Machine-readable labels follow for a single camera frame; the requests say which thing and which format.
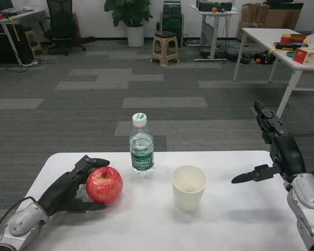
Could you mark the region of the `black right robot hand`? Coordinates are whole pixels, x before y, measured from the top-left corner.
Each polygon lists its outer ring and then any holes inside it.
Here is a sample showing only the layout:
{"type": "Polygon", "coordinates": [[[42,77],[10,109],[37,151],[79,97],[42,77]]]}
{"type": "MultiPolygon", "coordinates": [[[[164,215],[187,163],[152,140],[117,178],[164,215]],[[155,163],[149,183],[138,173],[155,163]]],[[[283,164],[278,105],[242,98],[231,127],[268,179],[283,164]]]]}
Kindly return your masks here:
{"type": "Polygon", "coordinates": [[[234,177],[231,182],[259,182],[273,178],[275,174],[280,174],[283,180],[292,180],[294,176],[305,173],[306,167],[300,149],[294,137],[283,128],[280,118],[259,101],[254,102],[254,109],[262,138],[271,146],[270,157],[273,166],[256,166],[251,172],[234,177]]]}

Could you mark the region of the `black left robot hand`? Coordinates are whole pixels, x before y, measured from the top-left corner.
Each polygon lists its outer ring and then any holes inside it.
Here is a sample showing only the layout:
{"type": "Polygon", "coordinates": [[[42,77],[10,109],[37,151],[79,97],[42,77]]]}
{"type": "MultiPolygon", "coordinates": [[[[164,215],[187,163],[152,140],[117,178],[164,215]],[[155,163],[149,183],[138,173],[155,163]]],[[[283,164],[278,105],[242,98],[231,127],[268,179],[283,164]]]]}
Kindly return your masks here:
{"type": "Polygon", "coordinates": [[[101,158],[90,158],[84,155],[70,172],[60,176],[40,197],[37,204],[45,210],[48,216],[57,212],[85,213],[106,208],[104,203],[87,202],[76,198],[80,185],[87,182],[92,171],[106,167],[110,161],[101,158]]]}

